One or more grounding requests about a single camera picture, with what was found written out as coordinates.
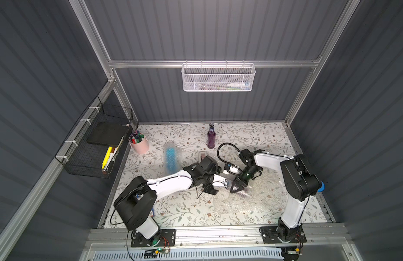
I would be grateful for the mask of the blue-lid pencil jar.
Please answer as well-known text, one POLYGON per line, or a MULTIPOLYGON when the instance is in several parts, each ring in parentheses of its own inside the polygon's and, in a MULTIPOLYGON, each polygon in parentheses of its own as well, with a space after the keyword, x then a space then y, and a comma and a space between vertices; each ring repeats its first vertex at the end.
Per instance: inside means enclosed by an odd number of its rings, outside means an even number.
POLYGON ((325 189, 325 185, 324 185, 324 182, 322 181, 322 182, 321 182, 321 186, 320 186, 320 188, 318 189, 318 192, 322 192, 322 191, 324 191, 324 189, 325 189))

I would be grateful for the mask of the blue liquid glass bottle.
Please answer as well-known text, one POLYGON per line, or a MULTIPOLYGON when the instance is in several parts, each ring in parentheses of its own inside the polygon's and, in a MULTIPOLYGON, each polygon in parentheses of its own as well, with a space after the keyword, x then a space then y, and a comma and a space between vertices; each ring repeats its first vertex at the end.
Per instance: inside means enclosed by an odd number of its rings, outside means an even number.
POLYGON ((165 167, 168 174, 176 173, 176 151, 174 147, 165 150, 165 167))

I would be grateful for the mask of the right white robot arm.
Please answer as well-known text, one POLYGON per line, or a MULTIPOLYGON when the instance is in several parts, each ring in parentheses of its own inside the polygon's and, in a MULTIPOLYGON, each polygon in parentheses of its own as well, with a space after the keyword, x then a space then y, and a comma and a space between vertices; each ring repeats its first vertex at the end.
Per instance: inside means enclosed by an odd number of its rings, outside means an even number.
POLYGON ((307 157, 298 154, 288 158, 266 153, 264 150, 251 152, 245 149, 239 153, 239 158, 246 167, 233 180, 231 193, 243 191, 249 180, 256 179, 256 174, 264 168, 282 174, 289 198, 285 211, 278 220, 277 237, 283 243, 294 240, 301 234, 301 219, 305 207, 322 187, 322 182, 311 170, 307 157))

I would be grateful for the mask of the purple liquid glass bottle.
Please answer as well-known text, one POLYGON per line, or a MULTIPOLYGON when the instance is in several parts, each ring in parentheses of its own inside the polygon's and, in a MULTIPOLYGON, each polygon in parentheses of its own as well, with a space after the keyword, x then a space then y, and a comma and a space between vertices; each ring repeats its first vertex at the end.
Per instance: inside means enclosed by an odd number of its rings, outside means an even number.
POLYGON ((209 131, 207 133, 207 147, 213 149, 216 142, 216 132, 214 130, 214 123, 209 124, 209 131))

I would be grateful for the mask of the aluminium front rail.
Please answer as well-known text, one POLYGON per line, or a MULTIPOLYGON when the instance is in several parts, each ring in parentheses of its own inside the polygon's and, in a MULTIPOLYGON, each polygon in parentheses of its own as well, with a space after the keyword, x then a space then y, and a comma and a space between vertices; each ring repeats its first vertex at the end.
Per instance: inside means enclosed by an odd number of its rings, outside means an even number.
MULTIPOLYGON (((262 225, 176 227, 175 248, 262 245, 262 225)), ((305 245, 331 245, 352 242, 343 223, 303 224, 305 245)), ((107 228, 90 231, 84 249, 123 249, 127 229, 107 228)))

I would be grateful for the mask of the pink marker cup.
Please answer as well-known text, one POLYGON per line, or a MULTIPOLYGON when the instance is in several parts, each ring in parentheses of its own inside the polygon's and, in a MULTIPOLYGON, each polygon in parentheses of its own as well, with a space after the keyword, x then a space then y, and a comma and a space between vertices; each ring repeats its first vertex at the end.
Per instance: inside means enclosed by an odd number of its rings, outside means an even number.
POLYGON ((128 141, 130 146, 135 150, 138 154, 146 154, 149 151, 149 142, 146 136, 136 130, 129 137, 128 141))

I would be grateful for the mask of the white tape dispenser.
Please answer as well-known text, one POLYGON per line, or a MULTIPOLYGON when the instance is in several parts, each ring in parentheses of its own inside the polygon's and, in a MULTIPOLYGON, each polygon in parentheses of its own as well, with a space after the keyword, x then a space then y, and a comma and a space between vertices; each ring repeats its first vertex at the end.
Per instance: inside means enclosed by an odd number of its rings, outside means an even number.
POLYGON ((201 151, 201 152, 199 153, 199 158, 200 158, 201 161, 202 161, 206 156, 207 156, 207 152, 205 152, 205 151, 201 151))

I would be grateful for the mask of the black notebook in basket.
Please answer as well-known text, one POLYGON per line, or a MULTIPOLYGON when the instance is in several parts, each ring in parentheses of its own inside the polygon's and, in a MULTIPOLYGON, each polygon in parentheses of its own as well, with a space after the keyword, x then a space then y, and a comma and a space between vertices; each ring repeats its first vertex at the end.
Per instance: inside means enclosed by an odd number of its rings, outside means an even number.
POLYGON ((118 147, 128 129, 129 125, 99 122, 87 138, 87 143, 93 145, 118 147))

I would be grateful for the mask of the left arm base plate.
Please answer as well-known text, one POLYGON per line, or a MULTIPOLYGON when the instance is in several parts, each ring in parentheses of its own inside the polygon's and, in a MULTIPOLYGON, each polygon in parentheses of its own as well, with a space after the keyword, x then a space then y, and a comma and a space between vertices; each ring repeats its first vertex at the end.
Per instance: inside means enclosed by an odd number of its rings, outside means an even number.
POLYGON ((151 239, 146 239, 141 233, 134 230, 132 231, 130 239, 130 247, 132 248, 174 246, 176 239, 176 230, 161 229, 151 239))

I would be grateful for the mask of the yellow highlighter in basket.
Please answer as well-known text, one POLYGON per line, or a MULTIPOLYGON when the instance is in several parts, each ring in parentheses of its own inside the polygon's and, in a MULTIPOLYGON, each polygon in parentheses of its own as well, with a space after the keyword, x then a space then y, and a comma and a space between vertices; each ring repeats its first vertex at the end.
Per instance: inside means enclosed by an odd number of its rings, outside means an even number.
POLYGON ((108 150, 107 150, 107 152, 105 154, 105 157, 103 159, 103 162, 102 162, 102 167, 101 167, 102 170, 106 167, 106 165, 107 165, 107 163, 108 163, 108 161, 110 159, 110 156, 112 154, 112 150, 113 150, 113 147, 108 148, 108 150))

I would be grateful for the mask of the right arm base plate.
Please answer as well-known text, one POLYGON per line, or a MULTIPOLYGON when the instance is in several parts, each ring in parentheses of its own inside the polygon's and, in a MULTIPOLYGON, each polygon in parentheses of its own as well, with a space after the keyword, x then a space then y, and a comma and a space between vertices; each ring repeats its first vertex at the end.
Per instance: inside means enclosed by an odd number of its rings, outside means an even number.
POLYGON ((262 226, 259 228, 264 244, 306 243, 307 238, 302 226, 286 228, 284 226, 262 226))

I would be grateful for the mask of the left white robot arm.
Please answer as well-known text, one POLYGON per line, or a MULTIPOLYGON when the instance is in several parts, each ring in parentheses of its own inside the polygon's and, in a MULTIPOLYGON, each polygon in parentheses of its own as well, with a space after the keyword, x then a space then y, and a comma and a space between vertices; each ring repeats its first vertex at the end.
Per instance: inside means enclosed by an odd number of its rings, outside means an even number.
POLYGON ((157 200, 202 185, 203 192, 215 195, 215 186, 228 188, 226 178, 219 175, 221 167, 206 156, 200 163, 186 166, 175 174, 158 179, 135 177, 114 201, 113 206, 129 231, 136 231, 151 245, 161 237, 161 229, 150 216, 157 200))

